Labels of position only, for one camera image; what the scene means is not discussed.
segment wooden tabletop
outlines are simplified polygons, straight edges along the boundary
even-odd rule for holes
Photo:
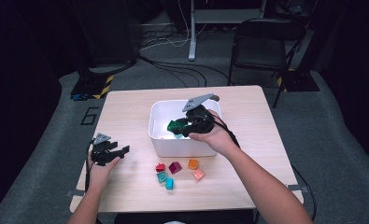
[[[283,147],[277,126],[266,103],[263,90],[257,86],[210,87],[143,91],[112,91],[106,98],[94,136],[103,133],[118,142],[118,148],[130,146],[130,152],[112,171],[103,194],[99,212],[200,211],[254,208],[232,165],[220,154],[196,158],[206,174],[199,181],[187,168],[189,158],[161,158],[149,137],[152,105],[165,100],[188,100],[213,92],[220,97],[220,110],[228,128],[241,148],[283,184],[296,185],[297,180]],[[183,169],[172,175],[174,188],[167,190],[156,176],[158,163],[178,161]],[[85,170],[77,189],[84,189]],[[294,195],[304,202],[300,191]],[[74,196],[73,212],[82,197]]]

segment chair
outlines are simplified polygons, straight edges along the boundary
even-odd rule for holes
[[[232,83],[233,67],[273,71],[273,76],[281,77],[273,105],[276,108],[280,93],[285,89],[284,80],[292,57],[305,33],[305,26],[298,21],[260,18],[241,22],[234,35],[227,85]],[[288,53],[286,41],[294,42]]]

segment white bin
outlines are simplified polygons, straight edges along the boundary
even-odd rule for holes
[[[216,151],[203,142],[198,142],[189,137],[176,135],[167,131],[171,120],[186,118],[186,112],[182,112],[188,100],[159,101],[152,106],[149,117],[149,137],[160,157],[206,157],[213,156]],[[206,109],[216,111],[220,117],[220,105],[214,100],[206,100],[202,103]]]

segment blue block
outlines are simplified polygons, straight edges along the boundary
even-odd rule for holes
[[[173,189],[173,184],[174,184],[175,181],[173,181],[173,178],[166,178],[166,189]]]
[[[159,181],[160,183],[163,183],[164,181],[166,181],[167,176],[166,176],[166,173],[165,173],[164,171],[159,172],[159,173],[157,174],[157,176],[158,176],[158,181]]]

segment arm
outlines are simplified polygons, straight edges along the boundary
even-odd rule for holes
[[[88,162],[92,164],[91,154],[89,154]],[[79,203],[76,211],[68,219],[67,223],[96,223],[97,212],[99,210],[100,198],[102,197],[103,190],[105,189],[109,174],[112,169],[118,164],[119,157],[115,158],[112,162],[106,166],[99,166],[92,164],[91,179],[88,187],[88,191]]]
[[[268,223],[312,223],[291,191],[242,151],[221,127],[216,125],[210,133],[190,133],[190,138],[208,143],[227,158]]]

